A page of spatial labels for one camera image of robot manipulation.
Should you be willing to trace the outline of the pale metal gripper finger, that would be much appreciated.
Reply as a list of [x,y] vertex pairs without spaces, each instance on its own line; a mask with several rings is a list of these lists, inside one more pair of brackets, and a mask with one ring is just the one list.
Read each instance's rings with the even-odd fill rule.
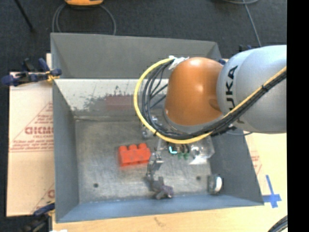
[[146,181],[149,183],[150,190],[154,190],[155,167],[156,167],[156,158],[154,156],[151,156],[149,158],[149,161],[148,161],[148,164],[147,164],[147,171],[146,171]]
[[[155,167],[154,170],[157,172],[161,165],[164,163],[162,160],[162,156],[160,154],[156,154],[156,159],[155,159]],[[162,186],[164,184],[164,178],[162,176],[158,176],[158,179],[154,182],[156,186]]]

